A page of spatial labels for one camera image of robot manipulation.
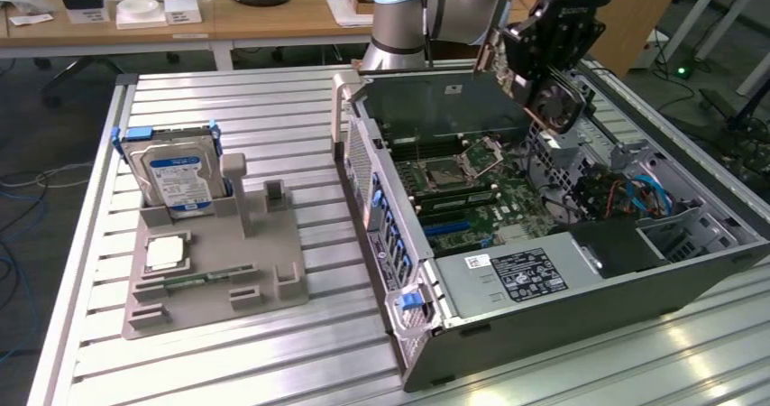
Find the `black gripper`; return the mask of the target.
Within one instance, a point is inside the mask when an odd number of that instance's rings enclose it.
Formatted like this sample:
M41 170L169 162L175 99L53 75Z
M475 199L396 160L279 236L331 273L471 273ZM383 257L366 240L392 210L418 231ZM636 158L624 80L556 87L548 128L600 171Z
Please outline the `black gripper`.
M536 0L530 17L502 31L507 67L535 81L552 68L570 69L604 31L596 9L611 0Z

